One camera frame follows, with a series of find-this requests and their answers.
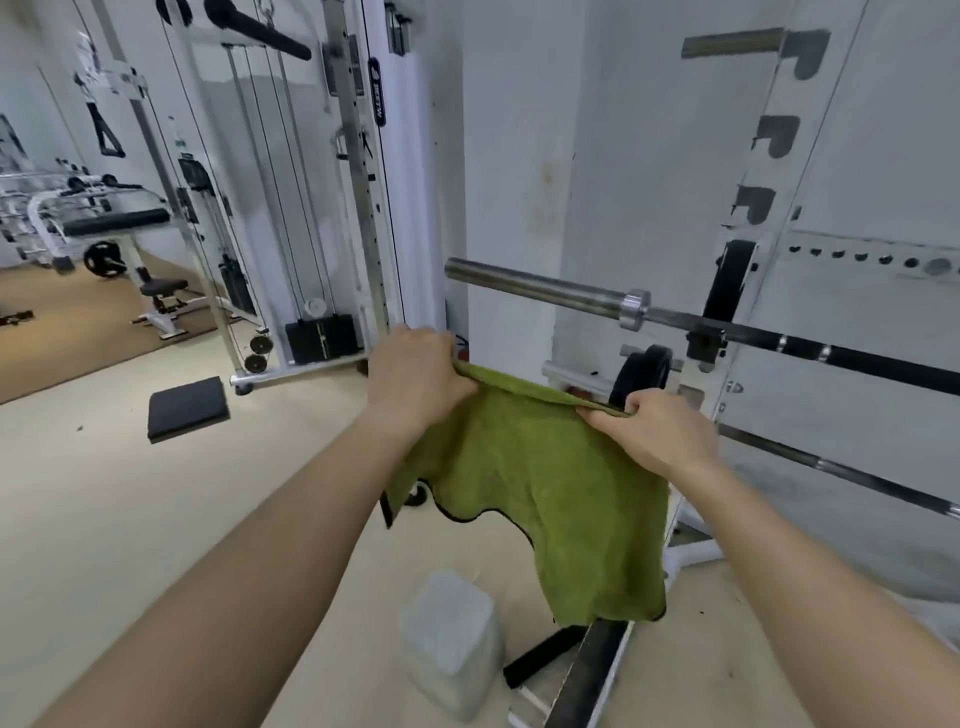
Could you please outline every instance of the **beige floor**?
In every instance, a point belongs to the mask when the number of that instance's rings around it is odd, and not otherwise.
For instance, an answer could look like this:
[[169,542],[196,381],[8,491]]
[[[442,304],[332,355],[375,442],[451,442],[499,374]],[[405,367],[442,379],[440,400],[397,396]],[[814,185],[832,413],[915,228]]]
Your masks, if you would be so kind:
[[[228,361],[206,336],[0,407],[0,725],[26,726],[364,400],[349,369],[230,392],[229,422],[149,445],[150,394],[216,374]],[[500,517],[427,506],[388,532],[374,512],[267,725],[455,725],[397,659],[400,609],[444,568],[495,598],[508,657],[552,631],[532,552]],[[475,725],[506,725],[514,699],[498,683]],[[604,722],[808,725],[724,564],[684,572],[667,617],[639,626]]]

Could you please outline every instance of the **right hand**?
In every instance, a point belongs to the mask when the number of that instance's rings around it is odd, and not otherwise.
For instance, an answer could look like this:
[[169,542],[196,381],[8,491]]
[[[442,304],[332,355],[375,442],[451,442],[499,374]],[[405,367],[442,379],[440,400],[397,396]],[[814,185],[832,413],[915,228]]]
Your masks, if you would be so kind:
[[716,427],[683,397],[644,389],[627,398],[633,417],[578,407],[587,423],[610,435],[640,466],[675,485],[687,473],[723,468]]

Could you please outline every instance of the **cable handle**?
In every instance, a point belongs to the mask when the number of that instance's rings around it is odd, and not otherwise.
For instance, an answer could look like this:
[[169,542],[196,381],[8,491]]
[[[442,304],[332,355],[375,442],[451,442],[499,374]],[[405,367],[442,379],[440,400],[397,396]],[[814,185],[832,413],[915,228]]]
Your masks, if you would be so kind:
[[303,43],[285,36],[276,28],[271,28],[256,18],[243,14],[230,0],[204,0],[204,10],[210,22],[221,30],[235,31],[241,36],[252,38],[280,53],[286,53],[302,61],[313,58],[313,51]]

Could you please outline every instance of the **padded roller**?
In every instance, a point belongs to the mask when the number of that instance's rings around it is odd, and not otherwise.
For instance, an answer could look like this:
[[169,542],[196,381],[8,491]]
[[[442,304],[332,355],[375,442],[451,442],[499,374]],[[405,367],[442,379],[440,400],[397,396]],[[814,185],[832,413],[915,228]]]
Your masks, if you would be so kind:
[[157,209],[141,209],[137,212],[114,212],[110,215],[71,220],[63,225],[63,234],[67,237],[105,235],[111,232],[130,231],[169,223],[170,211],[165,207],[158,207]]

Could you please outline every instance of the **black label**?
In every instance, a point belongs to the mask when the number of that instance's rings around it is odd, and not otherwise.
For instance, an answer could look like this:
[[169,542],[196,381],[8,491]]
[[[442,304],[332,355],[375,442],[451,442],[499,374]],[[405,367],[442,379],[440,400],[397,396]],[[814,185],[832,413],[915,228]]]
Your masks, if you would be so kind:
[[373,101],[373,121],[378,127],[386,126],[387,112],[383,108],[383,80],[380,77],[380,61],[371,58],[367,61],[367,70],[370,73],[371,100]]

